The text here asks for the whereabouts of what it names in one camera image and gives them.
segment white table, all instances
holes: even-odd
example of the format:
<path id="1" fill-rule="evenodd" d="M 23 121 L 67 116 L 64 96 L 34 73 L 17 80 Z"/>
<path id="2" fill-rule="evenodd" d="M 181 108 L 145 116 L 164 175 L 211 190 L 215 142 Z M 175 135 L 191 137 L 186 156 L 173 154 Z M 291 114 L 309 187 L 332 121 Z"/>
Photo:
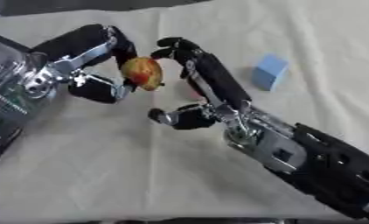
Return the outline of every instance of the white table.
<path id="1" fill-rule="evenodd" d="M 183 36 L 215 53 L 254 103 L 369 153 L 369 0 L 211 1 L 131 12 L 74 11 L 0 18 L 0 34 L 34 46 L 82 25 L 117 25 L 140 55 Z M 289 61 L 273 93 L 250 82 L 265 53 Z M 167 87 L 118 105 L 61 95 L 0 160 L 0 221 L 176 216 L 343 216 L 225 146 L 221 129 L 173 131 L 154 107 L 189 103 L 180 67 L 162 61 Z M 109 61 L 94 69 L 118 76 Z"/>

